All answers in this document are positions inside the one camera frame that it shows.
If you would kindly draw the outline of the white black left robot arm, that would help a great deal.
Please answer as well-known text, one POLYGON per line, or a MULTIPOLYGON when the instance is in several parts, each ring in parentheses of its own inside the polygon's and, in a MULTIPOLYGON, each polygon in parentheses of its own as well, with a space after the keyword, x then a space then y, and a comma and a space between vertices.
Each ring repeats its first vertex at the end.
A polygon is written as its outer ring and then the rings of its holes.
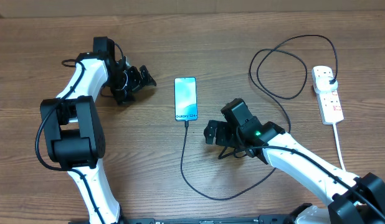
POLYGON ((112 194, 103 157, 105 135, 95 106, 102 88, 109 87, 118 105, 135 100, 134 93, 156 81, 145 66, 131 66, 124 55, 116 59, 120 46, 108 37, 94 37, 93 49, 75 59, 62 61, 74 75, 55 98, 40 104, 42 122, 35 140, 39 162, 50 170, 67 172, 74 180, 88 210, 88 223, 128 223, 112 194), (45 137, 47 153, 58 167, 48 165, 39 150, 45 137))

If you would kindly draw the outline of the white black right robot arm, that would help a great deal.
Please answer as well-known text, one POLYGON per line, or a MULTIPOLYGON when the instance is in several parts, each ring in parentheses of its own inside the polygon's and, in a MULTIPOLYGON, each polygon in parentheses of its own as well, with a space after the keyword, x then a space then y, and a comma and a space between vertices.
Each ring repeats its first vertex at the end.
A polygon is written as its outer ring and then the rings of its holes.
POLYGON ((225 120, 210 120, 204 130, 207 144, 233 147, 284 171, 325 205, 304 203, 284 223, 385 223, 385 183, 378 176, 359 177, 330 164, 277 124, 262 124, 241 98, 221 113, 225 120))

